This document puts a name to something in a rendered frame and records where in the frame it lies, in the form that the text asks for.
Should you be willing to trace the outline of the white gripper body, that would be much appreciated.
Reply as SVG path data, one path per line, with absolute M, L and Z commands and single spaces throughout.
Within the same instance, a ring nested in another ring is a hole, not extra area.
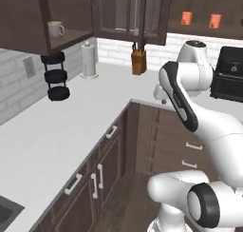
M 163 90 L 162 86 L 160 84 L 156 84 L 155 90 L 154 90 L 154 97 L 156 100 L 161 101 L 163 105 L 167 104 L 168 95 Z

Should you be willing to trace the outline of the glass cabinet door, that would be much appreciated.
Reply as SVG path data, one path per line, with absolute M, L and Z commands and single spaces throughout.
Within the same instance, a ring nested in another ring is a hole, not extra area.
M 171 1 L 141 0 L 140 43 L 165 45 Z
M 135 42 L 135 0 L 91 0 L 93 33 L 95 37 Z

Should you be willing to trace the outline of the brown cabinet door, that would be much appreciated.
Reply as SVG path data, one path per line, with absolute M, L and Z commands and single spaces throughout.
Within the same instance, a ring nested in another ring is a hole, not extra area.
M 121 146 L 120 137 L 117 136 L 111 146 L 103 154 L 98 164 L 103 165 L 103 189 L 99 189 L 100 209 L 104 207 L 121 174 Z
M 66 196 L 67 204 L 51 232 L 90 232 L 94 223 L 90 176 L 83 177 Z

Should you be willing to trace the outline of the brown knife block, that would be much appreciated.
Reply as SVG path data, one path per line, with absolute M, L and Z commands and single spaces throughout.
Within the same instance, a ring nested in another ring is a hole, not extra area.
M 146 51 L 138 48 L 136 43 L 132 45 L 131 61 L 133 74 L 141 75 L 146 71 Z

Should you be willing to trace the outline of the brown drawer front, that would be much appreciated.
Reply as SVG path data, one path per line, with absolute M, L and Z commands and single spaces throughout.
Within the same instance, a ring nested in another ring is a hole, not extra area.
M 112 136 L 111 139 L 107 139 L 105 137 L 106 133 L 109 133 L 112 129 L 112 126 L 117 126 L 118 129 L 116 131 L 116 133 Z M 118 120 L 116 123 L 114 123 L 110 128 L 107 129 L 106 133 L 104 134 L 101 143 L 100 143 L 100 154 L 103 155 L 106 150 L 111 146 L 111 144 L 113 143 L 113 141 L 115 140 L 115 138 L 119 135 L 120 130 L 121 130 L 121 120 Z
M 68 206 L 76 198 L 78 191 L 81 189 L 84 180 L 86 179 L 87 171 L 88 164 L 84 163 L 78 170 L 78 173 L 81 174 L 83 178 L 79 181 L 79 183 L 76 185 L 70 195 L 66 195 L 66 193 L 63 192 L 58 197 L 57 201 L 53 204 L 53 206 L 49 209 L 47 214 L 42 218 L 40 222 L 41 232 L 47 232 L 62 215 L 62 213 L 67 210 Z
M 197 169 L 191 168 L 181 164 L 184 160 L 186 163 L 197 164 Z M 154 172 L 170 172 L 180 170 L 201 170 L 203 171 L 211 181 L 218 179 L 218 175 L 210 163 L 208 155 L 201 151 L 195 150 L 158 150 L 153 160 Z
M 185 145 L 188 142 L 191 145 L 203 146 L 202 150 L 193 150 L 197 152 L 205 151 L 204 144 L 194 133 L 187 130 L 177 114 L 170 110 L 161 109 L 159 111 L 156 141 L 161 144 L 170 144 L 181 146 L 185 149 L 192 149 Z

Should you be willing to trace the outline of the black toaster oven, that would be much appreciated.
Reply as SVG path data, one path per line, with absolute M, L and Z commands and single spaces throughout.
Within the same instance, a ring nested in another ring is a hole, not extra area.
M 243 48 L 221 48 L 210 96 L 243 103 Z

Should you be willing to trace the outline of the white paper towel roll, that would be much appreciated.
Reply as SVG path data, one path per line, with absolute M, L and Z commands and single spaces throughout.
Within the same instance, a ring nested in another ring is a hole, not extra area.
M 83 71 L 81 76 L 93 79 L 99 76 L 96 70 L 95 46 L 85 41 L 82 45 Z

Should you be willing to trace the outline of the orange box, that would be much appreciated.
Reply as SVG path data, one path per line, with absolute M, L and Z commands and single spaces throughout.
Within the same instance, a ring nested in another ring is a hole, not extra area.
M 221 18 L 221 14 L 213 13 L 210 18 L 209 28 L 218 29 L 220 27 Z
M 191 11 L 184 11 L 181 15 L 181 24 L 183 26 L 189 26 L 192 22 L 193 13 Z

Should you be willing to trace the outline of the black tiered stand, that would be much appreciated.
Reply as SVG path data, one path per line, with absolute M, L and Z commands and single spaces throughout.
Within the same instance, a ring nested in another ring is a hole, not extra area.
M 45 66 L 45 81 L 48 85 L 47 96 L 50 101 L 63 101 L 70 95 L 69 88 L 65 82 L 67 72 L 64 70 L 65 54 L 62 51 L 49 56 L 41 56 L 41 61 Z M 60 68 L 47 69 L 48 65 L 58 65 Z

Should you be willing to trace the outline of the white mug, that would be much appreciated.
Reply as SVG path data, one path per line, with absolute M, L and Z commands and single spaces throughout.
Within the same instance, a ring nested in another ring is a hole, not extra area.
M 65 28 L 63 24 L 59 21 L 50 21 L 47 23 L 48 32 L 51 38 L 59 39 L 64 36 Z

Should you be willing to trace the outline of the dark sink basin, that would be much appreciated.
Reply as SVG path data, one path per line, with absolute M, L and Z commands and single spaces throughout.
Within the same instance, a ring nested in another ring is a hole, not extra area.
M 0 196 L 0 232 L 5 232 L 24 209 L 21 204 Z

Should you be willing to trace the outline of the dark brown wall shelf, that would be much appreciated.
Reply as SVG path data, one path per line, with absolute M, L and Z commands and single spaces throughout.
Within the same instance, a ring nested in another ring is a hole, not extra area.
M 181 24 L 184 11 L 193 13 L 189 26 Z M 222 15 L 218 29 L 209 28 L 213 13 Z M 172 0 L 168 31 L 243 40 L 243 0 Z

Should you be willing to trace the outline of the grey wall outlet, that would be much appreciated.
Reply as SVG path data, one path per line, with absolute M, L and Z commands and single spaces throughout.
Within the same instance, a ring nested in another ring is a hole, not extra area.
M 31 78 L 35 75 L 35 67 L 34 67 L 34 63 L 33 63 L 33 59 L 31 56 L 25 58 L 23 60 L 23 64 L 24 64 L 24 68 L 26 71 L 26 75 L 28 78 Z

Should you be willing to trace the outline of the dark brown wall cabinet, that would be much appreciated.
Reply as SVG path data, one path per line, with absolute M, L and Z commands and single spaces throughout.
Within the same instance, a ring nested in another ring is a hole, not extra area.
M 63 37 L 50 37 L 50 21 L 63 24 Z M 0 0 L 0 48 L 50 55 L 92 34 L 91 0 Z

